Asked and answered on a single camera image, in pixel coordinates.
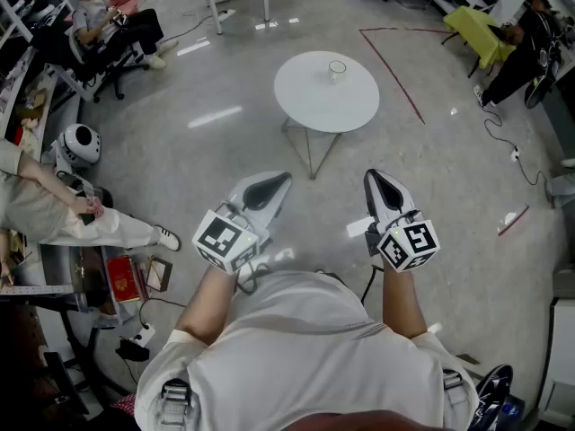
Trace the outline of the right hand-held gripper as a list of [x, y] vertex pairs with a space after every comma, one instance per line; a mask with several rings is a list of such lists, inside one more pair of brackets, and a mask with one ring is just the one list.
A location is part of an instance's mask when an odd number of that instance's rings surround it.
[[369, 255], [383, 256], [397, 272], [423, 266], [440, 250], [432, 222], [391, 174], [369, 169], [363, 181], [372, 217], [365, 231]]

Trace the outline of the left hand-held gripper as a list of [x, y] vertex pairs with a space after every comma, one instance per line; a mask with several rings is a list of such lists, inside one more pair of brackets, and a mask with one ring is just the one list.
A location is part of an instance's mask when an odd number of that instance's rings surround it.
[[218, 207], [209, 210], [192, 238], [200, 257], [228, 275], [260, 255], [270, 242], [292, 183], [289, 172], [260, 172], [240, 180]]

